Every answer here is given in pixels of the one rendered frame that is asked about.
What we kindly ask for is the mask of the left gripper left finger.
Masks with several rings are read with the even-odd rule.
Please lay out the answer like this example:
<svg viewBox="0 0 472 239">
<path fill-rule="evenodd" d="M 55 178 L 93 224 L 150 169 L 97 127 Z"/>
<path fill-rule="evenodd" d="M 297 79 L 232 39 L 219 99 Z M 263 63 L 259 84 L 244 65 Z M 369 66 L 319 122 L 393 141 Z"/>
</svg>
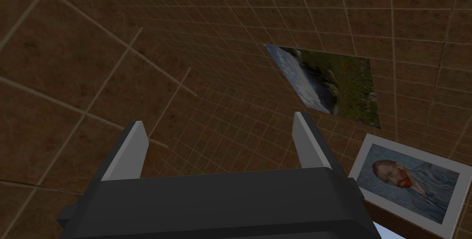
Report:
<svg viewBox="0 0 472 239">
<path fill-rule="evenodd" d="M 132 121 L 119 140 L 118 150 L 112 152 L 112 159 L 106 165 L 101 181 L 138 179 L 141 176 L 149 140 L 142 121 Z"/>
</svg>

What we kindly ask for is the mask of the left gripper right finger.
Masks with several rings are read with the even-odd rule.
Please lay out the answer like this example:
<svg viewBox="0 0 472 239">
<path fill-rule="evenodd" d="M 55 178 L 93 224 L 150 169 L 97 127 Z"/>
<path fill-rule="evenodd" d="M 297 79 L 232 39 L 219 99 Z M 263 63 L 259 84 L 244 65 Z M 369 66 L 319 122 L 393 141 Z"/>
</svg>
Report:
<svg viewBox="0 0 472 239">
<path fill-rule="evenodd" d="M 336 158 L 307 112 L 295 112 L 292 138 L 302 168 L 336 167 Z"/>
</svg>

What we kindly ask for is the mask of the landscape painting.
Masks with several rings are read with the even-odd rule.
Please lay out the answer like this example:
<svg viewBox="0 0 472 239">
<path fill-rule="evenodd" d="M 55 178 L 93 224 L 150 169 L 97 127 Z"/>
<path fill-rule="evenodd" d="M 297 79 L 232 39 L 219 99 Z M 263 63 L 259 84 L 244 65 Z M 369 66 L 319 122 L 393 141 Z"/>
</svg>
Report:
<svg viewBox="0 0 472 239">
<path fill-rule="evenodd" d="M 370 59 L 268 44 L 265 48 L 306 107 L 381 127 Z"/>
</svg>

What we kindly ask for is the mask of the white-framed portrait painting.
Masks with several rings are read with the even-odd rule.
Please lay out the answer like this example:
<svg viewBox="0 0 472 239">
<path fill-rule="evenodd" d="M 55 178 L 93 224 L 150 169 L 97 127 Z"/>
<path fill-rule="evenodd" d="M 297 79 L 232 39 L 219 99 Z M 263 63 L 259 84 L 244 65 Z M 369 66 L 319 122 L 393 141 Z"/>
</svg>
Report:
<svg viewBox="0 0 472 239">
<path fill-rule="evenodd" d="M 472 167 L 367 134 L 349 176 L 368 202 L 452 239 Z"/>
</svg>

